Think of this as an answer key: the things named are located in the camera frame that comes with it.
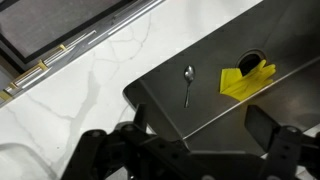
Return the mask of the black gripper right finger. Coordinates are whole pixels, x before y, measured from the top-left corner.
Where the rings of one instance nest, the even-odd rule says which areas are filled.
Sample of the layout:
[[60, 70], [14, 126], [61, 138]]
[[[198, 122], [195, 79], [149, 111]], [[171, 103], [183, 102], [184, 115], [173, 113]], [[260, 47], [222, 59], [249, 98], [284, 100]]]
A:
[[245, 116], [245, 128], [258, 145], [267, 152], [280, 125], [259, 106], [249, 105]]

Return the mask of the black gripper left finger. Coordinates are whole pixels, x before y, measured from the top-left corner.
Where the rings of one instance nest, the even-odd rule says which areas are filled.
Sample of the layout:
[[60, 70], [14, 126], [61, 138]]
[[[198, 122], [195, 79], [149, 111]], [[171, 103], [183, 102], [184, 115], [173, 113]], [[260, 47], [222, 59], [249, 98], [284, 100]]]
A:
[[147, 120], [145, 119], [145, 111], [146, 105], [138, 104], [136, 114], [133, 119], [133, 124], [143, 132], [147, 131]]

